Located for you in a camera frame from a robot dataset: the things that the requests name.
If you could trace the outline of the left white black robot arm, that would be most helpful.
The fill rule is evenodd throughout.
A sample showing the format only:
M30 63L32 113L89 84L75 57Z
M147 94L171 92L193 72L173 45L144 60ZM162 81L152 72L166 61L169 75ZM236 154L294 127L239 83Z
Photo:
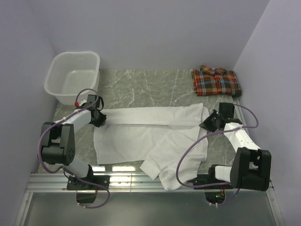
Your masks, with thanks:
M60 169L78 178L83 189L94 186L95 178L92 167L76 156L75 133L85 125L100 127L105 124L103 98L88 95L87 101L75 103L75 110L68 116L56 121L45 122L41 128L38 142L38 160L45 171L51 174Z

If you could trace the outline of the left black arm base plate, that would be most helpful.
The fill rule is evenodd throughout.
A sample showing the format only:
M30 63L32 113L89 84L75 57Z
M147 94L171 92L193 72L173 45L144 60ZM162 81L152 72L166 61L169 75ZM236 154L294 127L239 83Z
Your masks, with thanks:
M76 201L79 204L92 204L95 202L98 191L107 191L110 176L98 175L91 178L76 178L69 176L67 191L76 191Z

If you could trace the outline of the white long sleeve shirt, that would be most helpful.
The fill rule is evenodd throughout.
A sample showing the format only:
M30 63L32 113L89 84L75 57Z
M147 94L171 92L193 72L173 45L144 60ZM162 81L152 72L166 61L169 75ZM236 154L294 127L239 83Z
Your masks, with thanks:
M104 125L94 131L99 165L141 161L141 170L175 190L196 178L207 158L207 132L199 127L208 116L202 104L103 110Z

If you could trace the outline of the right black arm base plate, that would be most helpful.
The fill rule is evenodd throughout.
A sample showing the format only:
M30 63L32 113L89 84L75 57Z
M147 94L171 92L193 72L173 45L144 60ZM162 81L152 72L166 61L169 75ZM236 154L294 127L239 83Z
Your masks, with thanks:
M236 196L238 191L235 190L233 194L227 195L226 190L232 189L232 186L225 181L217 180L210 177L208 174L198 174L196 178L190 181L193 186L204 186L205 200L209 205L225 205L226 203L232 201Z

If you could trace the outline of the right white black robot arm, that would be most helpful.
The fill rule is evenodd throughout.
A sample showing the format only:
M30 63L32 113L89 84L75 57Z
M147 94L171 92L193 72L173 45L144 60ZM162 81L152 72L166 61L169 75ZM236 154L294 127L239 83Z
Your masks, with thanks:
M270 182L271 153L261 149L248 135L246 129L258 127L243 125L234 117L236 104L219 103L218 111L214 110L199 126L208 132L221 132L235 150L231 166L212 165L208 170L207 182L210 187L218 188L223 182L233 188L255 191L267 191Z

